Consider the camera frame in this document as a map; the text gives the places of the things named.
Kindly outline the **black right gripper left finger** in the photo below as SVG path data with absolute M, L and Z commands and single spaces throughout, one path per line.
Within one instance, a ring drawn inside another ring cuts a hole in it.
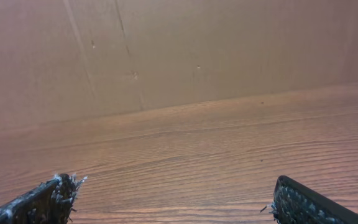
M 0 224 L 67 224 L 87 177 L 56 174 L 36 188 L 0 206 Z

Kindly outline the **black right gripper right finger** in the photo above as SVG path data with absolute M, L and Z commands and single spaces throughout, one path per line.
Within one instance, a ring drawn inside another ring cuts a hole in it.
M 278 224 L 358 224 L 358 213 L 328 199 L 307 186 L 281 175 L 268 211 Z

